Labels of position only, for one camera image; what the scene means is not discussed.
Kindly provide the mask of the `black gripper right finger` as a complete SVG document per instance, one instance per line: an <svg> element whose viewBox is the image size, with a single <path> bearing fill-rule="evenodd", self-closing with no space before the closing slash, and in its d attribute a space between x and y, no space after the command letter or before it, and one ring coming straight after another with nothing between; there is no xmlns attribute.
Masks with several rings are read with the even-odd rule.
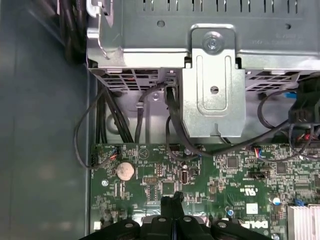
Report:
<svg viewBox="0 0 320 240"><path fill-rule="evenodd" d="M182 192L173 196L173 219L179 240L253 240L254 232L229 220L214 220L210 227L199 223L196 217L186 215Z"/></svg>

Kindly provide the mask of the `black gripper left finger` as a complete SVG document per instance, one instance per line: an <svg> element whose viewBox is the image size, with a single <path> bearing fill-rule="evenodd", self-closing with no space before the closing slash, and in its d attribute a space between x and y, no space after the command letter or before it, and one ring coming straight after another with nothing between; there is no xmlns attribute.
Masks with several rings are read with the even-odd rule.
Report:
<svg viewBox="0 0 320 240"><path fill-rule="evenodd" d="M173 235L172 198L160 201L160 215L147 216L142 225L124 219L91 233L86 240L171 240Z"/></svg>

